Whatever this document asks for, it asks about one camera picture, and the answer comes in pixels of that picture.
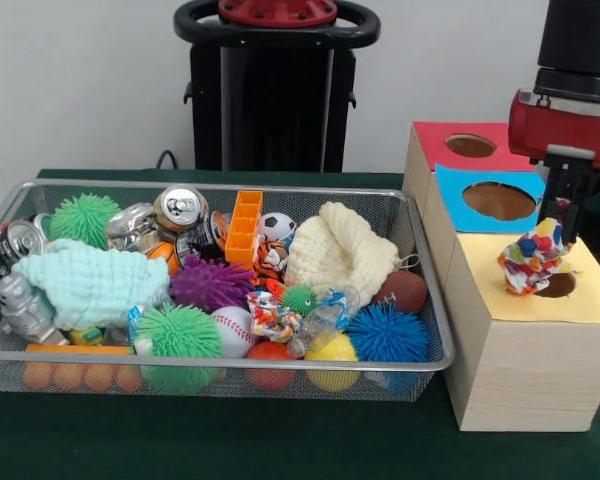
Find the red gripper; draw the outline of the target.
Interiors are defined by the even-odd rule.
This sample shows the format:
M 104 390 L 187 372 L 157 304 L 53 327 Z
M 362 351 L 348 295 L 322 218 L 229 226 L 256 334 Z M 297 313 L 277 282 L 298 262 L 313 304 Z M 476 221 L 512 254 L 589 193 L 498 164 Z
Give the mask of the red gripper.
M 587 150 L 594 154 L 593 168 L 600 171 L 600 117 L 531 106 L 514 99 L 509 116 L 509 148 L 512 153 L 544 159 L 551 145 Z M 548 168 L 541 219 L 562 216 L 562 157 L 546 157 Z M 576 159 L 569 164 L 566 192 L 569 205 L 563 211 L 563 242 L 575 243 L 582 206 L 589 190 L 589 162 Z

